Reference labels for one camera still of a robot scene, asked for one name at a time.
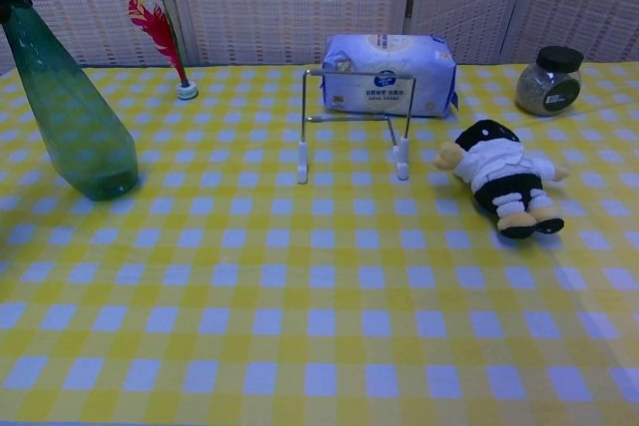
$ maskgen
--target tablecloth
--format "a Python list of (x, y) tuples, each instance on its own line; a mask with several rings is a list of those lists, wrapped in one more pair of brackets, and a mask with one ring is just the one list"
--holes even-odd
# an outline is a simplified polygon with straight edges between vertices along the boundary
[[(169, 69), (89, 69), (142, 173), (100, 204), (4, 76), (0, 420), (639, 424), (639, 64), (585, 65), (549, 119), (513, 105), (522, 68), (459, 67), (459, 112), (412, 124), (405, 183), (384, 124), (310, 125), (305, 186), (304, 67), (192, 69), (189, 102)], [(499, 237), (431, 166), (486, 116), (572, 166), (548, 186), (560, 234)]]

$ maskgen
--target spray bottle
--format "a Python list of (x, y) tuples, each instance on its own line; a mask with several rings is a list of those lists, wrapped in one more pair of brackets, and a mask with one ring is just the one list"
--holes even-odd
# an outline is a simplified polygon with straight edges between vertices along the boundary
[(138, 182), (131, 135), (31, 0), (0, 0), (0, 23), (60, 176), (94, 201), (130, 191)]

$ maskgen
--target feather decoration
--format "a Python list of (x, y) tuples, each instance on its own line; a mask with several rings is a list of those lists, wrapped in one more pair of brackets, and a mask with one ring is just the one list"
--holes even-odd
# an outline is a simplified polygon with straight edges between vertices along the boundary
[(129, 0), (129, 17), (131, 22), (151, 36), (158, 52), (168, 57), (171, 65), (178, 71), (182, 86), (188, 87), (189, 80), (182, 64), (178, 42), (168, 14), (158, 4), (151, 12), (140, 0)]

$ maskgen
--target plush toy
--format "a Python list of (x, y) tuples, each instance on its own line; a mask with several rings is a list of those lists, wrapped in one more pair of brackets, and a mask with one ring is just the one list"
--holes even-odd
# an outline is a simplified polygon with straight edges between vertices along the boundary
[(563, 228), (541, 181), (565, 179), (568, 167), (527, 157), (517, 136), (503, 125), (493, 120), (475, 123), (454, 143), (445, 142), (434, 163), (470, 183), (477, 203), (499, 216), (497, 229), (504, 236), (526, 238), (535, 231)]

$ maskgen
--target wet wipes package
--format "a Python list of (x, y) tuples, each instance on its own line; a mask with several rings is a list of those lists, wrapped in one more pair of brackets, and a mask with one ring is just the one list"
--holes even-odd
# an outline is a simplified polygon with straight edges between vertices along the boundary
[(323, 101), (327, 109), (367, 114), (406, 115), (411, 81), (416, 79), (412, 114), (444, 117), (456, 107), (456, 64), (445, 41), (416, 35), (333, 35), (326, 41), (326, 71), (375, 72), (376, 77), (326, 74)]

